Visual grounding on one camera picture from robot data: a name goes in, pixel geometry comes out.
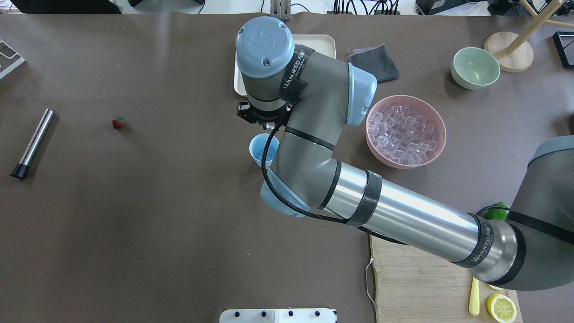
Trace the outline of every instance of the sliced lemon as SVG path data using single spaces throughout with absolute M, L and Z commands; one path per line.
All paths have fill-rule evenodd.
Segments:
M 493 294 L 486 300 L 486 308 L 497 322 L 511 323 L 516 319 L 516 305 L 502 294 Z
M 496 289 L 496 290 L 503 290 L 503 289 L 504 289 L 504 288 L 497 287 L 497 286 L 493 286 L 493 285 L 490 285 L 490 284 L 487 284 L 487 285 L 488 285 L 490 288 Z

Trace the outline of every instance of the pink bowl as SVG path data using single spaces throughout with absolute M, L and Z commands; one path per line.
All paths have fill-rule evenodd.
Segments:
M 429 159 L 426 163 L 415 164 L 415 165 L 399 164 L 399 163 L 396 163 L 396 162 L 384 157 L 383 154 L 380 153 L 380 151 L 378 151 L 375 148 L 374 143 L 371 141 L 371 138 L 369 138 L 369 132 L 367 130 L 367 126 L 365 125 L 365 136 L 367 138 L 367 145 L 369 146 L 369 149 L 371 150 L 373 155 L 375 155 L 375 157 L 378 160 L 380 160 L 381 163 L 383 163 L 387 166 L 394 167 L 394 168 L 407 170 L 409 168 L 416 168 L 419 166 L 424 166 L 424 165 L 432 162 L 433 160 L 435 160 L 440 155 L 440 153 L 443 152 L 444 146 L 447 142 L 447 129 L 444 126 L 444 121 L 440 117 L 439 113 L 433 107 L 431 107 L 430 104 L 426 103 L 425 101 L 423 101 L 419 98 L 411 97 L 410 95 L 392 95 L 390 97 L 387 97 L 387 98 L 380 100 L 379 102 L 377 102 L 373 106 L 373 108 L 371 108 L 371 111 L 367 115 L 367 122 L 366 123 L 369 122 L 369 120 L 373 117 L 373 114 L 375 112 L 382 111 L 382 109 L 387 105 L 390 105 L 390 106 L 395 106 L 395 105 L 410 106 L 412 109 L 417 110 L 420 114 L 425 116 L 427 118 L 426 123 L 433 124 L 435 126 L 436 142 L 438 143 L 438 146 L 434 151 L 429 151 L 426 153 L 426 156 Z

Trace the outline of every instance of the light blue joint cap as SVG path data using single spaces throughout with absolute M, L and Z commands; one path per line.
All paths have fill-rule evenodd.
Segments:
M 291 30 L 279 19 L 257 17 L 237 32 L 237 66 L 250 78 L 263 79 L 279 73 L 293 57 Z
M 377 90 L 377 78 L 358 67 L 349 65 L 349 108 L 347 122 L 349 126 L 358 126 L 373 102 Z
M 574 136 L 561 136 L 546 140 L 538 146 L 534 157 L 528 162 L 528 166 L 538 157 L 567 149 L 574 149 Z
M 271 170 L 268 170 L 267 174 L 269 175 L 271 184 L 273 184 L 273 187 L 283 198 L 300 209 L 305 211 L 311 210 L 311 207 L 305 204 L 305 202 L 303 202 L 295 193 L 293 193 L 293 191 L 289 189 L 287 185 L 285 185 L 285 183 L 283 183 L 283 181 L 279 179 Z M 267 203 L 267 205 L 283 214 L 287 214 L 288 216 L 293 216 L 296 218 L 304 217 L 303 214 L 292 210 L 289 206 L 286 206 L 281 201 L 279 201 L 275 195 L 273 195 L 269 189 L 269 186 L 267 186 L 267 183 L 265 182 L 263 182 L 263 186 L 261 186 L 261 199 Z

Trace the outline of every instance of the bowl of ice cubes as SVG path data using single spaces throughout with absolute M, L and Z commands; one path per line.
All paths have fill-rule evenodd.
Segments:
M 369 112 L 366 137 L 378 160 L 405 170 L 435 160 L 447 142 L 447 130 L 430 104 L 410 95 L 393 95 Z

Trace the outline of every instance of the green fruit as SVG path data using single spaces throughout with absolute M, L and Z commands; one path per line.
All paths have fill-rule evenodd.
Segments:
M 495 206 L 504 206 L 509 207 L 504 202 L 498 202 Z M 501 210 L 501 209 L 490 209 L 488 213 L 486 213 L 487 220 L 506 220 L 506 216 L 508 215 L 508 210 Z

